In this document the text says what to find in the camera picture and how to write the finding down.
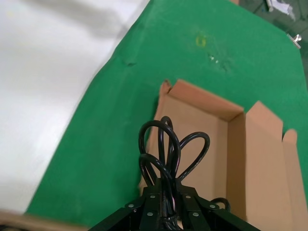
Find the black cable bundle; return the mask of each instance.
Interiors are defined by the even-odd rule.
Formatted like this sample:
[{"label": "black cable bundle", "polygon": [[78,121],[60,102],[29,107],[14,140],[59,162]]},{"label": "black cable bundle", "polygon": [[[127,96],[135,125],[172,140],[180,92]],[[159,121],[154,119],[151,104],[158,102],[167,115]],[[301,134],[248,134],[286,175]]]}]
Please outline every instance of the black cable bundle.
[{"label": "black cable bundle", "polygon": [[[158,153],[159,160],[151,154],[146,153],[145,150],[145,133],[150,127],[158,127]],[[165,162],[165,148],[164,148],[164,132],[169,136],[169,146],[167,162]],[[139,157],[139,167],[143,178],[148,186],[155,185],[157,181],[157,175],[154,172],[152,164],[161,173],[161,185],[162,185],[162,217],[164,225],[168,230],[181,230],[177,224],[177,185],[176,174],[180,164],[181,150],[191,140],[196,138],[203,138],[205,144],[198,157],[194,162],[177,178],[180,182],[187,177],[187,175],[200,163],[205,156],[209,146],[210,138],[204,132],[194,132],[186,136],[183,140],[179,141],[177,135],[173,131],[171,119],[168,116],[164,116],[160,121],[153,120],[145,123],[139,131],[139,151],[141,153]],[[224,198],[214,199],[214,203],[222,202]],[[223,203],[227,209],[230,207],[228,201],[224,199]]]}]

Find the cardboard box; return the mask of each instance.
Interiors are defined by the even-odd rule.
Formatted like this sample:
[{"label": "cardboard box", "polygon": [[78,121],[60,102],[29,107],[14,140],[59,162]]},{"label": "cardboard box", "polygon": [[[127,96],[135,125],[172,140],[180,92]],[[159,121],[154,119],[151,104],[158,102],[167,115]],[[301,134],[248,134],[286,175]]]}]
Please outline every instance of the cardboard box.
[{"label": "cardboard box", "polygon": [[17,215],[10,212],[0,211],[0,228],[2,225],[9,226],[6,231],[19,229],[27,231],[87,231],[88,228],[68,225],[47,219],[36,218],[28,215]]},{"label": "cardboard box", "polygon": [[[171,118],[179,140],[195,131],[206,132],[211,139],[207,154],[183,185],[195,187],[207,200],[227,198],[232,213],[260,230],[306,230],[308,213],[296,132],[287,131],[282,140],[282,121],[261,102],[245,114],[242,107],[183,80],[174,87],[166,81],[155,119],[163,116]],[[203,144],[203,139],[195,139],[185,146],[178,175]],[[151,130],[147,149],[158,158],[157,128]]]}]

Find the green cloth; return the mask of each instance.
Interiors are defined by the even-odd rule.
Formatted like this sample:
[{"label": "green cloth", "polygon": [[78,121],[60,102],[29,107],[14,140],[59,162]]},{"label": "green cloth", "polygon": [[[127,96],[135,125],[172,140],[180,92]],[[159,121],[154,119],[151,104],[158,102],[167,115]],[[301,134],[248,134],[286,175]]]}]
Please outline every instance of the green cloth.
[{"label": "green cloth", "polygon": [[225,0],[152,0],[94,78],[28,208],[92,226],[138,196],[138,131],[161,83],[184,79],[298,131],[308,192],[308,95],[298,49]]}]

